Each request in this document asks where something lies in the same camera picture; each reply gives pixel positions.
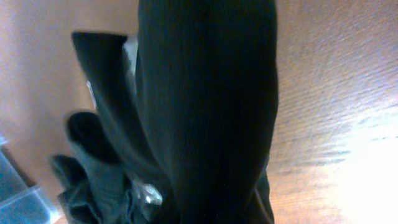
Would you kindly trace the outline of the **black garment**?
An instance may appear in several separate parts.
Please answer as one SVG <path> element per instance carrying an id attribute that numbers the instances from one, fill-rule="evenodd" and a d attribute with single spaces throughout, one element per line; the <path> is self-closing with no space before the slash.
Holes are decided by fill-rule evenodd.
<path id="1" fill-rule="evenodd" d="M 273 223 L 274 1 L 141 1 L 136 35 L 71 38 L 96 111 L 51 168 L 70 223 Z"/>

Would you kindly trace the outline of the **clear plastic storage bin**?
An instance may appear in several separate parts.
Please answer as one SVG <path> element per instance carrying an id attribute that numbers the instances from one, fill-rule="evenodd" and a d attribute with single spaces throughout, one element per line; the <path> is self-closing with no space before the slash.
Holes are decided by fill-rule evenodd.
<path id="1" fill-rule="evenodd" d="M 38 185 L 29 187 L 4 154 L 1 138 L 1 224 L 54 224 L 57 208 Z"/>

